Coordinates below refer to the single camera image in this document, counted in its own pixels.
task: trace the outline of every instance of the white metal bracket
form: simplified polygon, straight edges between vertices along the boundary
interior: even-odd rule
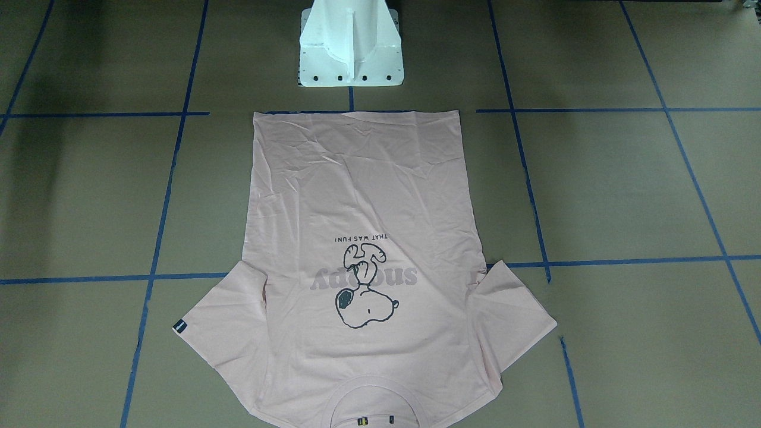
[[[394,86],[404,80],[399,14],[384,0],[314,0],[301,13],[303,86]]]

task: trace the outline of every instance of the t-shirt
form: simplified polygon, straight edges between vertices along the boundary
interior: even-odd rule
[[[175,326],[282,427],[443,427],[555,326],[486,262],[457,111],[256,113],[241,261]]]

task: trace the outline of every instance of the green surface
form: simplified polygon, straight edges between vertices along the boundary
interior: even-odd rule
[[[0,287],[0,426],[115,426],[145,283]]]
[[[222,273],[240,257],[254,111],[351,101],[459,110],[486,260],[532,264],[514,271],[559,326],[502,374],[497,399],[457,426],[577,427],[563,336],[587,427],[758,427],[761,347],[724,261],[552,267],[547,283],[513,118],[476,113],[509,106],[488,2],[390,0],[405,83],[353,98],[296,85],[310,4],[209,2],[189,109],[210,116],[181,128],[158,274]],[[47,5],[0,6],[3,113]],[[753,11],[625,5],[669,107],[761,107]],[[202,6],[55,2],[12,113],[181,111]],[[515,107],[661,106],[618,2],[493,6]],[[761,259],[761,114],[671,116],[727,252]],[[518,113],[517,122],[550,261],[721,255],[665,113]],[[180,123],[7,119],[0,426],[120,425]],[[732,266],[758,320],[761,260]],[[144,279],[91,278],[114,275]],[[217,281],[151,282],[127,427],[267,426],[170,329]]]

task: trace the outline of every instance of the size tag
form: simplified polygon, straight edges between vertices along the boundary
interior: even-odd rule
[[[174,329],[174,330],[175,330],[177,333],[182,333],[183,331],[185,331],[185,327],[187,327],[187,326],[188,326],[188,323],[186,323],[186,322],[185,322],[185,321],[183,321],[183,320],[179,320],[179,321],[178,321],[178,322],[177,322],[177,323],[174,325],[174,327],[172,327],[172,328],[173,328],[173,329]]]

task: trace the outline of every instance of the cartoon dog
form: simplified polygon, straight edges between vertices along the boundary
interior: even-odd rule
[[[343,254],[343,266],[354,273],[357,288],[342,289],[336,294],[336,309],[343,324],[360,328],[370,321],[383,322],[391,318],[399,301],[370,288],[375,279],[378,263],[386,261],[386,253],[377,245],[349,245]]]

